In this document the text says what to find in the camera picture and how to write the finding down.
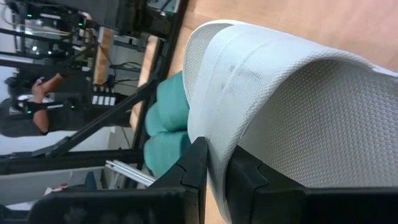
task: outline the metal bar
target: metal bar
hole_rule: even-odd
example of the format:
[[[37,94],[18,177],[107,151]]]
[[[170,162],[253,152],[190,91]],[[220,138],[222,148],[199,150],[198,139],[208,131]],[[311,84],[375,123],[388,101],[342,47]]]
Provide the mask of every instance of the metal bar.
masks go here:
[[[73,43],[65,42],[63,40],[51,39],[51,38],[41,37],[41,36],[37,36],[37,35],[30,35],[30,34],[26,34],[24,32],[17,32],[17,31],[9,30],[9,29],[0,28],[0,33],[21,37],[21,44],[23,44],[24,46],[25,46],[25,42],[22,42],[22,40],[24,40],[26,38],[26,39],[32,39],[32,40],[39,40],[39,41],[43,41],[43,42],[49,42],[49,43],[53,43],[53,44],[70,44],[70,45],[81,47],[81,45],[79,45],[79,44],[73,44]]]
[[[68,152],[62,157],[11,157],[0,159],[0,175],[23,174],[48,170],[77,169],[104,166],[109,159],[128,164],[142,162],[142,151],[136,149]]]
[[[54,146],[47,146],[47,147],[43,147],[41,149],[38,150],[34,150],[33,152],[31,152],[30,156],[32,157],[36,157],[36,156],[42,156],[48,152],[51,152],[51,150],[54,148]]]
[[[106,166],[112,170],[115,170],[116,172],[119,172],[122,175],[125,175],[128,178],[144,184],[147,187],[155,182],[155,179],[153,177],[146,175],[140,170],[137,170],[120,161],[106,161]]]
[[[11,56],[11,57],[24,57],[24,58],[31,58],[31,59],[41,59],[39,55],[32,55],[32,54],[23,54],[20,52],[2,52],[0,51],[0,55]]]
[[[0,59],[14,61],[14,62],[25,62],[25,63],[32,63],[33,59],[27,58],[25,56],[16,56],[7,54],[5,56],[0,55]]]
[[[28,70],[41,70],[43,72],[48,73],[64,73],[67,75],[84,75],[90,76],[90,72],[83,72],[79,70],[53,66],[53,65],[40,65],[40,64],[33,64],[33,63],[24,63],[24,62],[15,62],[11,60],[3,60],[0,59],[0,66],[5,67],[13,67],[13,68],[21,68],[21,69],[28,69]]]
[[[137,93],[127,97],[125,100],[117,104],[113,109],[105,112],[99,118],[87,124],[84,128],[76,132],[74,135],[70,136],[65,142],[61,144],[55,144],[54,149],[49,152],[49,157],[58,157],[67,153],[69,150],[73,149],[79,143],[84,141],[86,138],[97,132],[100,128],[108,124],[112,119],[117,116],[118,113],[125,113],[127,110],[131,109],[132,106],[142,101],[147,95],[151,94],[156,90],[157,82],[156,80],[151,80],[144,86],[138,88]]]
[[[21,19],[22,18],[22,14],[25,14],[26,13],[26,7],[23,7],[23,10],[21,11],[21,12],[19,12],[19,24],[20,24],[20,26],[19,26],[19,28],[20,28],[20,31],[23,33],[23,34],[25,34],[25,19]],[[26,41],[25,41],[25,37],[24,36],[20,36],[21,37],[21,39],[20,39],[20,43],[21,43],[21,52],[23,53],[23,54],[26,54]]]
[[[87,96],[88,99],[91,99],[93,97],[93,87],[94,87],[94,83],[93,83],[93,77],[94,77],[94,73],[95,73],[95,62],[97,59],[97,53],[99,50],[101,50],[98,45],[99,43],[97,41],[94,42],[95,43],[95,47],[93,49],[93,57],[91,60],[91,67],[90,67],[90,81],[88,82],[88,88],[87,88]]]
[[[132,45],[132,44],[129,44],[129,43],[124,43],[124,42],[121,42],[121,41],[118,41],[118,40],[114,40],[114,41],[113,41],[113,45],[119,46],[119,47],[124,47],[124,48],[131,49],[131,50],[136,50],[136,51],[145,50],[145,47],[140,48],[140,47],[137,46],[137,45]]]

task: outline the dark t-shirt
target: dark t-shirt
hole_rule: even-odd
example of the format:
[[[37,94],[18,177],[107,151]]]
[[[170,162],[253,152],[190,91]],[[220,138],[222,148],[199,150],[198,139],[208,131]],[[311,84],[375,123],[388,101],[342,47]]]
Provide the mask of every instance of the dark t-shirt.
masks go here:
[[[116,103],[119,103],[126,96],[118,95]],[[54,131],[78,131],[88,123],[97,119],[103,113],[107,112],[109,108],[84,108],[80,103],[81,98],[74,93],[56,93],[55,101],[65,101],[74,98],[75,105],[72,108],[64,106],[62,108],[54,108],[47,110],[49,117],[49,132]],[[4,100],[0,103],[0,134],[3,136],[16,138],[23,136],[41,136],[40,129],[33,122],[33,114],[18,113],[18,111],[10,110],[10,99]],[[105,126],[122,126],[130,127],[129,125],[130,112],[118,114],[113,119],[113,122],[105,124]]]
[[[42,135],[28,114],[13,110],[10,105],[10,99],[0,103],[0,134],[11,138]]]
[[[56,93],[54,100],[65,102],[68,99],[76,99],[73,101],[73,108],[65,104],[63,107],[47,109],[49,132],[77,131],[85,125],[83,108],[78,95]],[[10,105],[10,99],[0,103],[0,134],[11,138],[43,135],[33,122],[33,113],[26,114],[14,110]]]

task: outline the black metal frame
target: black metal frame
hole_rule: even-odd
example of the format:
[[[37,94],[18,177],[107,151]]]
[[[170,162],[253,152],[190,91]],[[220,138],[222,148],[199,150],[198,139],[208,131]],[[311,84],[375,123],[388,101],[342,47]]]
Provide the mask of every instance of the black metal frame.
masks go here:
[[[144,45],[143,42],[144,42],[143,40],[138,40],[138,44],[134,45],[134,44],[114,40],[113,44],[115,46],[124,47],[124,48],[131,49],[131,50],[136,50],[138,52],[145,52],[146,44]]]
[[[143,85],[142,87],[137,89],[137,92],[124,101],[120,102],[116,105],[113,109],[109,110],[105,114],[101,115],[97,120],[93,121],[92,123],[86,125],[83,129],[77,131],[75,134],[69,137],[65,137],[58,143],[54,144],[53,146],[45,147],[43,149],[39,149],[38,151],[32,152],[30,157],[23,158],[24,166],[21,167],[17,172],[37,172],[37,171],[45,171],[45,170],[54,170],[57,169],[57,164],[60,163],[43,163],[40,168],[37,167],[37,163],[39,162],[42,157],[47,159],[58,159],[59,161],[65,160],[63,163],[63,168],[66,166],[76,167],[77,164],[79,166],[83,166],[84,164],[89,164],[90,162],[87,160],[85,161],[73,161],[68,160],[65,155],[68,152],[84,141],[86,138],[97,132],[100,128],[102,128],[112,117],[117,116],[118,113],[125,113],[125,111],[131,109],[135,104],[142,101],[142,108],[139,115],[139,121],[137,124],[137,128],[134,135],[133,140],[133,149],[126,150],[128,151],[136,151],[139,150],[142,152],[144,143],[146,142],[148,135],[144,128],[144,118],[147,113],[149,107],[155,102],[156,99],[156,88],[159,82],[165,80],[167,78],[170,65],[173,59],[175,46],[177,44],[180,28],[182,26],[183,18],[185,15],[185,10],[188,5],[188,0],[181,0],[180,5],[178,6],[178,11],[175,13],[172,21],[171,21],[171,29],[169,35],[166,39],[159,39],[156,47],[155,57],[152,62],[152,68],[150,71],[149,81]],[[82,75],[83,72],[76,71],[76,70],[69,70],[67,68],[61,68],[61,66],[57,67],[49,67],[46,65],[34,65],[29,63],[22,63],[22,62],[11,62],[6,60],[0,60],[0,66],[9,66],[9,67],[18,67],[22,66],[24,68],[32,68],[38,70],[45,70],[48,72],[64,72],[68,74],[79,74]],[[118,156],[120,155],[119,151],[111,152],[109,151],[109,158],[111,156]],[[19,159],[20,157],[16,157],[13,154],[3,156],[5,159],[0,159],[0,166],[7,165],[8,167],[14,166],[14,164],[20,164],[21,162]],[[96,156],[93,154],[91,159],[96,159]],[[138,168],[142,167],[143,160],[136,159]],[[0,175],[9,175],[15,174],[16,172],[13,169],[3,169],[0,170]]]
[[[40,199],[29,214],[0,208],[5,223],[50,224],[65,217],[104,222],[106,214],[139,223],[205,222],[208,143],[196,139],[187,152],[146,190],[70,189]],[[307,188],[270,168],[241,147],[226,172],[231,222],[250,223],[397,223],[397,187]]]
[[[26,52],[25,39],[38,40],[41,42],[46,42],[48,44],[58,44],[60,46],[70,45],[70,46],[82,47],[83,45],[76,44],[76,43],[72,42],[72,38],[75,35],[75,32],[71,33],[70,35],[62,36],[60,39],[51,39],[51,38],[47,38],[47,37],[26,34],[25,32],[23,32],[23,30],[21,32],[17,32],[15,30],[0,28],[0,33],[7,34],[7,35],[13,35],[15,42],[17,41],[16,37],[20,37],[21,38],[20,42],[23,43],[23,44],[21,44],[21,51],[17,50],[17,44],[15,44],[16,51],[17,51],[16,53],[0,52],[0,54],[1,55],[9,55],[9,56],[17,56],[17,57],[25,57],[25,58],[31,58],[31,59],[43,59],[46,57],[53,57],[52,55],[28,54]]]
[[[0,33],[2,34],[9,34],[13,35],[14,37],[23,37],[26,39],[32,39],[32,40],[39,40],[42,42],[48,42],[50,44],[60,44],[60,45],[70,45],[70,46],[77,46],[77,47],[82,47],[80,44],[74,44],[72,43],[72,36],[74,34],[70,34],[68,36],[64,36],[61,39],[51,39],[47,37],[40,37],[36,35],[30,35],[30,34],[25,34],[24,32],[17,32],[14,30],[8,30],[8,29],[3,29],[0,28]],[[10,60],[0,60],[0,66],[6,66],[6,67],[14,67],[14,68],[19,68],[19,69],[31,69],[31,70],[40,70],[43,72],[49,72],[49,73],[67,73],[69,75],[84,75],[91,77],[93,75],[93,72],[82,72],[79,70],[72,70],[67,68],[69,64],[71,64],[73,61],[75,61],[76,58],[80,57],[81,55],[85,54],[87,51],[92,50],[92,49],[97,49],[98,43],[95,41],[92,44],[87,44],[85,45],[85,49],[79,52],[78,54],[71,55],[70,57],[66,58],[66,61],[64,62],[59,62],[54,65],[41,65],[41,64],[34,64],[34,63],[24,63],[24,62],[17,62],[17,61],[10,61]],[[11,57],[22,57],[22,58],[31,58],[31,59],[43,59],[48,57],[48,55],[28,55],[24,52],[0,52],[0,55],[7,55]]]
[[[79,169],[104,166],[107,160],[119,160],[127,164],[143,162],[142,151],[127,149],[108,149],[101,151],[68,152],[62,157],[34,156],[34,152],[16,152],[0,157],[0,173],[23,174],[48,170]]]

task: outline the electronic equipment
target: electronic equipment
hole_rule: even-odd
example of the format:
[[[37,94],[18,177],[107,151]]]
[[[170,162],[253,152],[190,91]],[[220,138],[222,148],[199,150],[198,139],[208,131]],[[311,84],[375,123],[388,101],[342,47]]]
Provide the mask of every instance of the electronic equipment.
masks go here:
[[[88,13],[100,26],[117,30],[119,35],[140,37],[142,32],[167,38],[172,28],[173,15],[164,12],[164,7],[170,3],[166,1],[161,9],[156,9],[147,4],[146,0],[49,0],[49,1],[24,1],[32,5],[53,5],[47,10],[63,11],[63,8]]]
[[[59,4],[49,4],[45,1],[24,0],[5,0],[4,3],[6,3],[14,14],[19,16],[19,20],[50,19],[51,23],[54,25],[56,25],[54,21],[57,21],[60,25],[71,24],[80,27],[82,27],[85,22],[85,16],[79,15],[76,9],[67,8]]]
[[[91,96],[91,104],[103,107],[114,106],[116,104],[114,88],[107,85],[95,85],[93,87],[93,95]]]

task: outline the wall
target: wall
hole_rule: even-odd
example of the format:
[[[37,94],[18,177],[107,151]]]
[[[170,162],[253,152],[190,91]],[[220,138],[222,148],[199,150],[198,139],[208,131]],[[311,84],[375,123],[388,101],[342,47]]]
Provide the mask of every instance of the wall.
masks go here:
[[[6,18],[11,20],[10,10],[6,10]],[[0,19],[0,27],[4,29],[12,29],[12,26],[6,24]],[[0,34],[0,51],[14,52],[14,38],[11,35]],[[14,68],[0,67],[0,101],[8,97],[4,80],[10,77],[15,71]],[[96,134],[90,136],[86,141],[79,144],[74,151],[92,151],[107,149],[110,128],[103,128]],[[71,131],[59,131],[50,133],[42,137],[24,137],[24,138],[7,138],[0,136],[0,154],[9,154],[10,152],[34,151],[41,147],[49,146],[61,140],[65,136],[72,135]]]

